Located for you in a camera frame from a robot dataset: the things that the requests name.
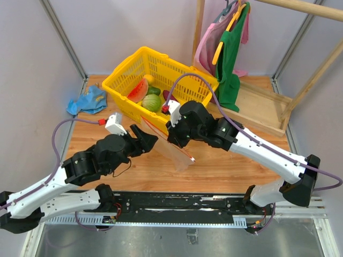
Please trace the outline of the green cabbage toy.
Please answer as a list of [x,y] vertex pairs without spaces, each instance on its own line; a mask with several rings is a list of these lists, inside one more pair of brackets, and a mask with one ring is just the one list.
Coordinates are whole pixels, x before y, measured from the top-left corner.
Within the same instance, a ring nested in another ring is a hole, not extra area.
[[161,109],[161,99],[155,94],[146,95],[142,100],[142,107],[150,112],[158,112]]

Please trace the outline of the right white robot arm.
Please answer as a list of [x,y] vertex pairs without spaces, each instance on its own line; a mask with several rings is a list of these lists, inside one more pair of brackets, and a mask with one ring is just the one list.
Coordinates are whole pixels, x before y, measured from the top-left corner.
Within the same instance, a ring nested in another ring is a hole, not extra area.
[[168,142],[183,148],[190,140],[246,156],[276,172],[281,178],[265,185],[251,185],[243,197],[243,209],[255,214],[269,204],[288,201],[307,207],[317,180],[320,159],[292,154],[256,136],[240,123],[214,118],[196,101],[180,104],[170,100],[162,107],[170,115]]

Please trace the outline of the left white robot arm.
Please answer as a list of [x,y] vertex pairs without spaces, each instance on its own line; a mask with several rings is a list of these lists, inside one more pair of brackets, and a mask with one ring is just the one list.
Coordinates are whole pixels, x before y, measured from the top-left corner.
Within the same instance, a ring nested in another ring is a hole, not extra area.
[[131,125],[130,133],[110,134],[89,149],[77,152],[63,162],[53,175],[17,193],[1,193],[1,229],[14,234],[25,233],[53,217],[78,211],[108,212],[116,203],[109,185],[101,184],[83,193],[64,193],[99,180],[122,163],[152,150],[158,137]]

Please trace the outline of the clear zip top bag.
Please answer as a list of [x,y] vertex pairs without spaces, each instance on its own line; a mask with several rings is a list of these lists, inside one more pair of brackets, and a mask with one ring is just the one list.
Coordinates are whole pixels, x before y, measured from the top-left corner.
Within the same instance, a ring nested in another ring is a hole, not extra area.
[[140,117],[142,128],[145,132],[158,137],[154,150],[173,161],[176,171],[183,171],[188,166],[195,164],[195,159],[185,150],[167,141],[167,135],[143,116]]

